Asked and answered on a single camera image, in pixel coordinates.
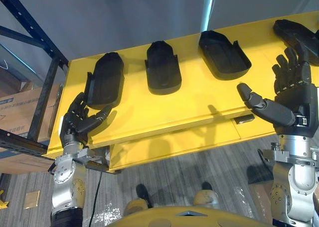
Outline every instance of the cardboard box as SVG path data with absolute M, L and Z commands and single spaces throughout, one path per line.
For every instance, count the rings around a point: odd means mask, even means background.
M 260 221 L 268 224 L 272 224 L 273 222 L 269 196 L 273 182 L 271 180 L 249 185 L 251 197 L 254 200 Z
M 38 142 L 47 141 L 51 137 L 61 90 L 61 85 L 54 85 L 51 89 Z M 26 137 L 40 93 L 41 88 L 38 88 L 1 98 L 0 129 Z
M 21 82 L 7 70 L 0 68 L 0 98 L 20 92 Z
M 61 91 L 61 85 L 52 87 L 40 129 L 39 142 L 48 141 L 51 137 Z M 41 88 L 0 98 L 0 129 L 26 137 L 40 93 Z M 21 154 L 0 146 L 0 173 L 25 174 L 47 171 L 52 163 L 53 160 Z
M 19 152 L 0 149 L 0 173 L 26 174 L 47 171 L 54 160 L 20 154 Z

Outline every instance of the black small object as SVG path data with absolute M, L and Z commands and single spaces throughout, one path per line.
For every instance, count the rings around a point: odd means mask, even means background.
M 234 117 L 234 121 L 236 122 L 236 124 L 243 124 L 246 122 L 253 121 L 254 119 L 255 119 L 255 117 L 252 114 Z
M 145 60 L 149 91 L 164 95 L 176 92 L 181 86 L 177 55 L 164 41 L 156 41 L 147 50 Z
M 231 44 L 223 34 L 212 30 L 202 32 L 199 47 L 210 72 L 218 79 L 237 79 L 251 67 L 238 41 Z
M 93 109 L 115 107 L 120 103 L 124 63 L 116 52 L 107 53 L 95 65 L 93 74 L 88 72 L 84 101 Z
M 294 48 L 298 56 L 302 49 L 308 53 L 309 62 L 319 66 L 319 30 L 313 33 L 302 24 L 286 19 L 276 20 L 274 32 L 290 47 Z

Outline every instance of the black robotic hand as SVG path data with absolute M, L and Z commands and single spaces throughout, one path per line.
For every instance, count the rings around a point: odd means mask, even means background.
M 62 147 L 70 141 L 79 141 L 85 145 L 88 132 L 99 126 L 111 112 L 112 108 L 106 106 L 97 114 L 88 117 L 89 109 L 85 107 L 83 98 L 84 94 L 79 93 L 64 115 L 60 132 Z
M 288 61 L 283 55 L 277 57 L 273 66 L 276 75 L 274 83 L 275 101 L 263 99 L 244 83 L 237 90 L 248 108 L 262 119 L 274 125 L 278 135 L 300 135 L 313 137 L 318 125 L 318 93 L 311 83 L 308 56 L 301 47 L 297 60 L 292 48 L 285 49 Z

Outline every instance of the yellow board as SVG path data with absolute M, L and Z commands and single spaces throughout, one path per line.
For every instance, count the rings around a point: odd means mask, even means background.
M 110 170 L 124 169 L 274 133 L 272 124 L 256 116 L 253 121 L 243 124 L 225 120 L 115 144 L 110 148 Z
M 285 18 L 316 31 L 318 17 L 319 12 L 316 11 Z M 89 146 L 97 148 L 127 142 L 247 114 L 236 90 L 240 82 L 247 83 L 263 97 L 272 99 L 275 95 L 275 75 L 271 67 L 276 63 L 277 55 L 283 54 L 286 48 L 273 33 L 272 26 L 276 19 L 216 30 L 225 34 L 231 42 L 238 40 L 252 62 L 248 73 L 236 80 L 214 78 L 197 52 L 200 34 L 167 40 L 178 55 L 182 76 L 180 90 L 170 95 L 153 95 L 148 90 L 144 60 L 149 44 L 117 51 L 125 64 L 122 99 L 112 110 L 108 122 L 89 134 L 92 138 Z M 66 113 L 74 97 L 84 91 L 87 72 L 93 72 L 100 57 L 102 55 L 71 61 L 46 156 L 55 158 L 61 154 L 58 137 L 60 117 Z M 317 67 L 312 68 L 312 77 L 318 85 Z

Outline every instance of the black cable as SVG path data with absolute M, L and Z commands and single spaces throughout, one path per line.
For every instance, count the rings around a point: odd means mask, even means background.
M 98 187 L 96 188 L 96 193 L 95 193 L 95 198 L 94 198 L 94 204 L 93 204 L 93 211 L 92 211 L 92 215 L 91 215 L 89 227 L 91 227 L 91 223 L 92 223 L 93 216 L 94 216 L 94 213 L 95 213 L 96 199 L 97 199 L 98 193 L 99 193 L 99 188 L 100 188 L 101 179 L 102 179 L 102 173 L 103 173 L 103 171 L 101 171 L 101 173 L 100 173 L 100 179 L 99 179 Z
M 269 166 L 267 165 L 265 159 L 264 159 L 264 153 L 261 149 L 257 150 L 258 155 L 260 157 L 260 159 L 262 160 L 263 164 L 265 165 L 265 167 L 267 168 L 267 170 L 270 172 L 271 175 L 273 175 L 273 171 L 269 168 Z

